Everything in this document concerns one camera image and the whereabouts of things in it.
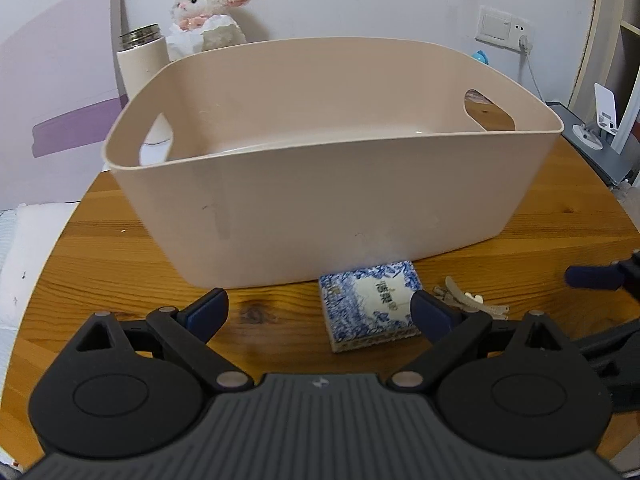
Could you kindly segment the cream thermos bottle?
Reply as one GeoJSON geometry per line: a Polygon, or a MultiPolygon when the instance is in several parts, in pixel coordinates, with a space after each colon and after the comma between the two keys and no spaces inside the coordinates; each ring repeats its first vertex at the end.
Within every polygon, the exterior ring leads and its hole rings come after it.
{"type": "Polygon", "coordinates": [[[169,63],[166,38],[157,24],[139,27],[119,37],[117,61],[126,95],[132,100],[169,63]]]}

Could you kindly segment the beige plastic storage basket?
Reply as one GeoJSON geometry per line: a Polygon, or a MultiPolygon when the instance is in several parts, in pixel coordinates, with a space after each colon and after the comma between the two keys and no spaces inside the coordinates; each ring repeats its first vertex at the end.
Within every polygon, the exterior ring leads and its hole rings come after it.
{"type": "Polygon", "coordinates": [[[103,157],[187,282],[243,288],[488,240],[563,129],[515,81],[439,44],[287,39],[167,65],[103,157]]]}

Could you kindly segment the white wall switch socket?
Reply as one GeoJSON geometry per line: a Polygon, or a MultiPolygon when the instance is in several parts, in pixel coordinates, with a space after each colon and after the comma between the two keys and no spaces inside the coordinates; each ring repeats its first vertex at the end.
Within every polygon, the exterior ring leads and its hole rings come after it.
{"type": "Polygon", "coordinates": [[[480,7],[475,39],[483,44],[514,52],[533,49],[535,27],[532,22],[489,6],[480,7]]]}

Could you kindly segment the white phone stand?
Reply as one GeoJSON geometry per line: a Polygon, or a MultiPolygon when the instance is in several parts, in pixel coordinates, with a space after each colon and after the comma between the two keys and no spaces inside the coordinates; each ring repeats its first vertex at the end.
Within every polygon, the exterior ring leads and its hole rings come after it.
{"type": "Polygon", "coordinates": [[[594,84],[593,90],[596,119],[587,125],[574,125],[572,131],[574,137],[586,148],[602,151],[608,136],[616,136],[618,131],[615,96],[602,84],[594,84]]]}

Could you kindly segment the beige hair clip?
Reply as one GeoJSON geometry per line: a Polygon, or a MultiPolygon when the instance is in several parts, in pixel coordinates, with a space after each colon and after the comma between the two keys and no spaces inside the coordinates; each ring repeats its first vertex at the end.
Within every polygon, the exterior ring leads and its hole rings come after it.
{"type": "Polygon", "coordinates": [[[449,307],[455,307],[463,311],[476,311],[484,304],[484,298],[464,292],[451,276],[445,278],[445,284],[436,285],[433,294],[449,307]]]}
{"type": "Polygon", "coordinates": [[[461,309],[466,313],[484,312],[495,321],[506,321],[509,318],[509,308],[505,306],[490,306],[489,304],[464,304],[461,309]]]}

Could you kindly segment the blue white patterned box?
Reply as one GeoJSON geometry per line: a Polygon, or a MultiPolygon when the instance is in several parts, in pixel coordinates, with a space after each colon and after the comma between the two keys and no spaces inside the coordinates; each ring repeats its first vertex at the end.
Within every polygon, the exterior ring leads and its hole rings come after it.
{"type": "Polygon", "coordinates": [[[414,337],[410,301],[422,288],[410,261],[398,261],[319,278],[326,331],[341,353],[414,337]]]}

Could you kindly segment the blue cartoon figurine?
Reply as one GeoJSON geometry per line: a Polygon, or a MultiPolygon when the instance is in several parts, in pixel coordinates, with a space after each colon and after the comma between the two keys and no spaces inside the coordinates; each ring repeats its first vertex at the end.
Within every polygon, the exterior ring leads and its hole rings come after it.
{"type": "Polygon", "coordinates": [[[472,54],[472,58],[475,58],[478,62],[481,62],[485,65],[489,64],[488,56],[482,50],[478,50],[472,54]]]}

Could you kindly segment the white wooden shelf frame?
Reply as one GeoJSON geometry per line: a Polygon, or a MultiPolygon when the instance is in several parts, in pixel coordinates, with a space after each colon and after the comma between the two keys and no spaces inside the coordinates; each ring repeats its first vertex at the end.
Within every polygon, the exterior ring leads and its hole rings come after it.
{"type": "Polygon", "coordinates": [[[639,157],[639,0],[594,0],[587,45],[570,110],[589,122],[596,117],[593,86],[614,93],[617,153],[639,157]]]}

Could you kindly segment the white bed pillow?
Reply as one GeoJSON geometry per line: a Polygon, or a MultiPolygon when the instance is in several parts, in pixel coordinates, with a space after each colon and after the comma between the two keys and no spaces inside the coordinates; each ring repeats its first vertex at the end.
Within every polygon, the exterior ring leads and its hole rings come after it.
{"type": "Polygon", "coordinates": [[[44,264],[78,203],[20,205],[1,214],[1,329],[18,330],[44,264]]]}

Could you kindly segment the lilac bed headboard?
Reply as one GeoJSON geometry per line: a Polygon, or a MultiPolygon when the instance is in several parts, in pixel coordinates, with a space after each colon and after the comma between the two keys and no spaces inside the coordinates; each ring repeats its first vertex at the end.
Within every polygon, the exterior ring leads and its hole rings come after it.
{"type": "Polygon", "coordinates": [[[81,200],[126,104],[122,0],[62,0],[1,45],[1,207],[81,200]]]}

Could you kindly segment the white plush lamb toy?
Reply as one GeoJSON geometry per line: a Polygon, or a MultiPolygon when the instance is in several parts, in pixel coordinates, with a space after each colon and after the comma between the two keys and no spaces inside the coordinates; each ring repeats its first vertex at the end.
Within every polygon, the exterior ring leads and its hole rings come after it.
{"type": "Polygon", "coordinates": [[[171,62],[189,55],[245,44],[231,11],[250,0],[174,0],[166,44],[171,62]]]}

